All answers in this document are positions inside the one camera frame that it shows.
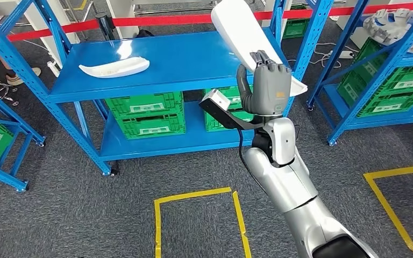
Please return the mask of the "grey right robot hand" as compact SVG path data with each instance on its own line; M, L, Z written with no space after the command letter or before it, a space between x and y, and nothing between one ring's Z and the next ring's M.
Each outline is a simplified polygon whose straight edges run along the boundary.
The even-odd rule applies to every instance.
M286 108L291 87L291 70L270 59L265 51L250 52L255 62L253 88L246 76L246 67L237 69L237 86L243 109L260 116L277 116Z

